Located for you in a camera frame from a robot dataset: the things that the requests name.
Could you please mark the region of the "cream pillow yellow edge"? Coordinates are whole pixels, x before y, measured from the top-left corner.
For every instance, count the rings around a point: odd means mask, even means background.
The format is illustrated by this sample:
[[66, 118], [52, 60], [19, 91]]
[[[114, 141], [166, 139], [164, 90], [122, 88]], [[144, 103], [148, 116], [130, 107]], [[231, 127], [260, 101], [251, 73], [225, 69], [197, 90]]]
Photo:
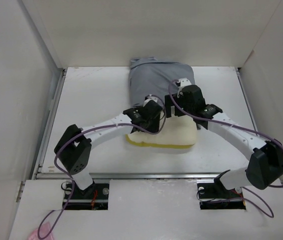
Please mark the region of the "cream pillow yellow edge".
[[167, 149], [189, 149], [197, 142], [197, 125], [187, 115], [172, 116], [166, 121], [162, 130], [155, 135], [136, 131], [125, 136], [126, 141], [137, 147], [167, 148]]

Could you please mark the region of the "grey pillowcase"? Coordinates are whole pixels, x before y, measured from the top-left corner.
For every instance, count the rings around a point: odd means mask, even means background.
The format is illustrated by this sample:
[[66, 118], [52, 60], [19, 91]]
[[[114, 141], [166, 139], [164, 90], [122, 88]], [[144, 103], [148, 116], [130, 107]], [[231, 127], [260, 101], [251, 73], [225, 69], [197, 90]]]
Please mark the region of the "grey pillowcase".
[[195, 83], [193, 68], [187, 64], [155, 57], [132, 58], [128, 74], [129, 103], [141, 106], [148, 95], [163, 100], [169, 94], [171, 81], [183, 78]]

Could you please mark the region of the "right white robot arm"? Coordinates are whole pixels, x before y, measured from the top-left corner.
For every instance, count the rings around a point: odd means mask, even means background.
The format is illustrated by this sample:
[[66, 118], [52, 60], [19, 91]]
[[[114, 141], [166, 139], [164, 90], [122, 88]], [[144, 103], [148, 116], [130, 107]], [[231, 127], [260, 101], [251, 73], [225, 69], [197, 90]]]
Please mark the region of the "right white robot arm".
[[231, 190], [247, 186], [264, 190], [283, 175], [282, 145], [255, 130], [236, 125], [221, 108], [206, 103], [197, 85], [180, 85], [177, 93], [167, 94], [165, 109], [167, 117], [191, 117], [197, 125], [223, 138], [248, 160], [246, 167], [225, 170], [214, 178], [213, 191], [217, 196], [225, 197]]

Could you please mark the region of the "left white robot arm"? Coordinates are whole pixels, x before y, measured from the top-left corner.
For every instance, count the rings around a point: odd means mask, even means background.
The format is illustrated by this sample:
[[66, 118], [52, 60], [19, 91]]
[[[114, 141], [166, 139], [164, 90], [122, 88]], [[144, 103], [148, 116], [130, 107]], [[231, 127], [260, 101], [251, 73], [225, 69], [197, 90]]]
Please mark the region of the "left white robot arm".
[[76, 124], [68, 126], [56, 144], [54, 153], [74, 181], [77, 194], [86, 199], [93, 194], [95, 188], [88, 170], [91, 150], [114, 138], [135, 132], [157, 134], [161, 130], [163, 111], [157, 100], [150, 98], [145, 100], [144, 105], [126, 109], [103, 123], [85, 129]]

